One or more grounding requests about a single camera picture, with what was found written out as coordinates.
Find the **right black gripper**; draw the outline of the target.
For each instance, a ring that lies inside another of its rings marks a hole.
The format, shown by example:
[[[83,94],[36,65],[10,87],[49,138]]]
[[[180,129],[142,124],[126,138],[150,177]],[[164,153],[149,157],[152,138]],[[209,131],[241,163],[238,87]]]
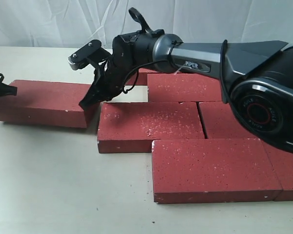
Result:
[[[79,106],[84,111],[102,101],[110,101],[118,96],[134,69],[133,66],[116,66],[109,59],[94,65],[94,81],[79,102]]]

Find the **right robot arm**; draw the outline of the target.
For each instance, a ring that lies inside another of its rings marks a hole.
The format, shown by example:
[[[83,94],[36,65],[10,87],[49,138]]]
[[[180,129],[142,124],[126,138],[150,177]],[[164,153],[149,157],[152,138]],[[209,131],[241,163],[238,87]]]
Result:
[[[83,109],[124,93],[140,68],[200,74],[219,82],[222,101],[246,130],[293,153],[293,45],[280,40],[185,43],[159,29],[118,35],[112,50],[99,42],[81,48],[77,67],[95,69],[94,81],[79,103]]]

